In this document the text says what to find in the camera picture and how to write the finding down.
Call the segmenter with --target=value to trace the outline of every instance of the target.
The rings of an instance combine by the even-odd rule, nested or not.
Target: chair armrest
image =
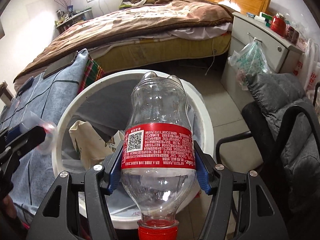
[[[284,150],[288,139],[291,135],[294,123],[298,114],[304,113],[308,118],[309,124],[311,126],[311,130],[316,139],[316,144],[318,147],[318,152],[320,149],[320,124],[318,121],[318,117],[316,115],[316,111],[313,106],[307,103],[299,103],[294,106],[290,106],[284,113],[280,130],[278,136],[276,138],[275,146],[272,151],[272,156],[268,162],[274,162]]]
[[[320,87],[320,81],[316,84],[315,88],[315,96],[313,98],[313,106],[316,106],[316,100],[317,100],[317,95],[318,95],[318,88]]]
[[[239,133],[236,135],[232,135],[229,137],[225,137],[220,139],[217,144],[216,144],[216,159],[217,159],[217,163],[222,164],[221,158],[220,158],[220,146],[223,143],[227,143],[227,142],[234,142],[234,141],[239,141],[239,140],[243,140],[243,139],[247,139],[252,137],[252,134],[250,131],[247,132],[243,132],[243,133]]]

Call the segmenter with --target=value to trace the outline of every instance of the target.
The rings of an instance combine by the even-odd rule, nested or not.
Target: plastic bottle
[[[38,117],[35,113],[31,111],[27,111],[24,119],[20,124],[21,133],[25,133],[31,128],[39,125],[44,128],[46,136],[44,142],[36,147],[39,153],[44,155],[49,155],[52,152],[54,145],[57,143],[57,126],[53,122],[45,122],[40,117]]]
[[[140,240],[175,240],[175,214],[196,181],[188,100],[176,76],[147,72],[132,92],[122,184],[141,211]]]

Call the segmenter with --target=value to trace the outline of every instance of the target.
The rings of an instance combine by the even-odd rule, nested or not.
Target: drawer
[[[262,41],[261,45],[268,65],[276,73],[280,71],[288,50],[272,36],[255,27],[254,25],[235,17],[233,22],[232,37],[236,38],[244,45],[252,42],[252,37],[256,37],[258,40]]]

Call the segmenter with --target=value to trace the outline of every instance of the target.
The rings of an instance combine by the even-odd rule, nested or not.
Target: cloth bag
[[[113,154],[124,135],[118,131],[108,142],[105,142],[89,122],[76,121],[69,129],[73,147],[81,156],[86,170],[99,164],[108,155]]]

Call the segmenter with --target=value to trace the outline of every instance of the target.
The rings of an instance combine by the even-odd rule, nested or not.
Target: nightstand
[[[253,18],[241,13],[233,13],[231,44],[228,53],[230,57],[234,51],[241,51],[245,45],[256,37],[261,41],[269,68],[274,73],[290,73],[295,69],[302,50],[282,38],[270,28]],[[221,83],[241,111],[242,108],[253,101],[249,91],[242,90],[236,80],[236,70],[226,62]]]

